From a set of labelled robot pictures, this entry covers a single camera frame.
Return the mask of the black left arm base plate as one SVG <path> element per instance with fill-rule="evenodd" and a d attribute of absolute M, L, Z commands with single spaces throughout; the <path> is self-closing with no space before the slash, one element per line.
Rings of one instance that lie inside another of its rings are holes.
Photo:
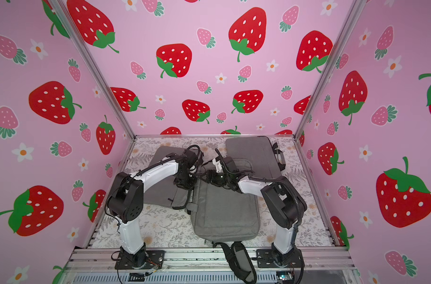
<path fill-rule="evenodd" d="M 164 250 L 140 250 L 136 254 L 130 254 L 123 249 L 116 259 L 115 269 L 161 269 L 164 261 Z"/>

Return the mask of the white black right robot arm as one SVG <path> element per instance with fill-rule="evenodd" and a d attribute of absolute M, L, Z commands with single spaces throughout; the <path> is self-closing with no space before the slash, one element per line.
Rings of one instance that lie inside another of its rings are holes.
<path fill-rule="evenodd" d="M 214 169 L 200 173 L 205 183 L 229 189 L 240 194 L 262 197 L 276 222 L 276 238 L 272 245 L 272 257 L 279 267 L 292 263 L 297 252 L 295 240 L 307 210 L 307 204 L 284 176 L 276 178 L 256 177 L 251 169 L 239 170 L 230 157 L 212 160 Z"/>

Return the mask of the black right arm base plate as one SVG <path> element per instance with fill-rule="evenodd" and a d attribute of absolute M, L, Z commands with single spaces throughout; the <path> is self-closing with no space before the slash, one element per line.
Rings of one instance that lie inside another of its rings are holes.
<path fill-rule="evenodd" d="M 297 248 L 286 254 L 275 249 L 258 249 L 256 260 L 259 268 L 302 268 L 305 266 L 302 253 Z"/>

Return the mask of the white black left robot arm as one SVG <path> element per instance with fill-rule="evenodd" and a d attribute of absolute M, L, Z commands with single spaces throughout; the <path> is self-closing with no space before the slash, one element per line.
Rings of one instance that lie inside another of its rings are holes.
<path fill-rule="evenodd" d="M 194 147 L 190 146 L 179 155 L 170 153 L 161 161 L 136 173 L 117 174 L 105 203 L 105 213 L 117 220 L 121 237 L 120 258 L 132 267 L 143 267 L 149 258 L 139 225 L 144 193 L 170 176 L 175 178 L 173 183 L 178 188 L 194 189 L 196 172 L 202 165 L 203 157 L 200 150 L 192 150 Z"/>

